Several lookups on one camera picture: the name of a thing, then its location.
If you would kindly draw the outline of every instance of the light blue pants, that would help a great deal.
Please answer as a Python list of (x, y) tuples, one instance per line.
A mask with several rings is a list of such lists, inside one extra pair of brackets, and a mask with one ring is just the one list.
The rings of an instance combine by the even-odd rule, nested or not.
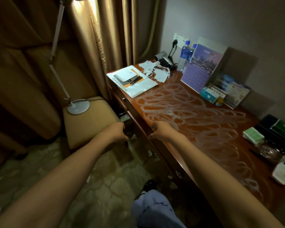
[(157, 190), (143, 191), (131, 208), (138, 227), (186, 228), (176, 217), (168, 199)]

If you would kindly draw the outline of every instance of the desk lamp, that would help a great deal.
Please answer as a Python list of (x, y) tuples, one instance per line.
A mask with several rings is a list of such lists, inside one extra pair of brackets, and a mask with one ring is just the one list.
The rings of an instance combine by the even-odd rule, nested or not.
[(60, 0), (60, 6), (59, 6), (56, 29), (55, 29), (55, 34), (54, 34), (52, 52), (51, 52), (51, 57), (49, 58), (49, 67), (50, 67), (51, 71), (53, 72), (54, 76), (56, 77), (58, 83), (60, 84), (62, 90), (64, 91), (67, 99), (69, 100), (69, 106), (67, 109), (69, 114), (79, 115), (79, 114), (82, 114), (84, 111), (86, 111), (90, 107), (89, 100), (79, 99), (76, 101), (71, 101), (71, 97), (69, 96), (69, 94), (68, 94), (67, 90), (65, 89), (61, 79), (59, 78), (56, 70), (54, 69), (54, 67), (52, 65), (54, 57), (55, 57), (56, 49), (57, 49), (57, 42), (58, 42), (59, 32), (60, 32), (60, 28), (61, 28), (61, 22), (62, 22), (64, 7), (65, 7), (65, 5), (71, 4), (72, 1), (73, 0)]

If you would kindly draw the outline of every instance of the water bottle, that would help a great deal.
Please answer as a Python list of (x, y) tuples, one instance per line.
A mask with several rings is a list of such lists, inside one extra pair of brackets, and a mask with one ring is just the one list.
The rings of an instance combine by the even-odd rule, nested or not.
[(196, 46), (197, 46), (197, 44), (194, 44), (192, 46), (192, 49), (190, 49), (189, 52), (188, 52), (188, 57), (187, 57), (187, 60), (186, 60), (186, 63), (185, 63), (185, 67), (184, 67), (183, 73), (186, 72), (186, 69), (187, 69), (188, 65), (190, 64), (190, 61), (191, 61), (191, 58), (192, 58), (192, 55), (194, 53), (194, 50), (195, 50)]
[(190, 41), (186, 41), (185, 44), (186, 45), (183, 46), (183, 48), (181, 49), (180, 60), (179, 60), (178, 65), (177, 65), (177, 70), (180, 72), (183, 72), (183, 69), (185, 67), (185, 63), (186, 63), (187, 58), (188, 58), (188, 53), (190, 51), (190, 47), (188, 46), (190, 44)]

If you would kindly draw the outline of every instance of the power outlet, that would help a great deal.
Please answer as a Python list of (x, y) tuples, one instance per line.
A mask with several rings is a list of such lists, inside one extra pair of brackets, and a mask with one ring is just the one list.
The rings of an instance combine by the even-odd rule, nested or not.
[(186, 45), (186, 41), (188, 41), (188, 38), (184, 38), (183, 36), (178, 35), (177, 33), (174, 34), (173, 41), (177, 39), (177, 46), (182, 48), (184, 45)]

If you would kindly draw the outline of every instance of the desk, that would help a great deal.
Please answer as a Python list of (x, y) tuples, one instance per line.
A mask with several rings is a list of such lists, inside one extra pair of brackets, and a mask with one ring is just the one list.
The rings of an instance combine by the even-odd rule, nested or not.
[[(209, 103), (182, 83), (181, 77), (182, 73), (173, 71), (165, 83), (158, 83), (133, 99), (111, 80), (109, 89), (145, 136), (152, 133), (153, 121), (169, 122), (273, 211), (285, 195), (285, 186), (270, 177), (274, 166), (251, 153), (249, 149), (255, 148), (241, 136), (258, 119), (240, 107), (232, 110), (226, 105), (217, 107)], [(194, 184), (192, 174), (174, 147), (156, 139), (150, 142), (184, 184)]]

